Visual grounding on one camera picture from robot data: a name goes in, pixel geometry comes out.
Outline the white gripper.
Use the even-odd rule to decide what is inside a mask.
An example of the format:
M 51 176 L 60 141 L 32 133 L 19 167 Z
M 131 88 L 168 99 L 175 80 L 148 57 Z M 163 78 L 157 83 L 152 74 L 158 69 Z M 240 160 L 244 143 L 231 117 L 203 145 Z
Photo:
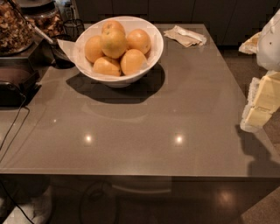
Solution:
M 245 54 L 256 54 L 257 64 L 268 71 L 261 79 L 253 78 L 248 90 L 240 128 L 257 132 L 280 108 L 280 10 L 260 32 L 239 47 Z

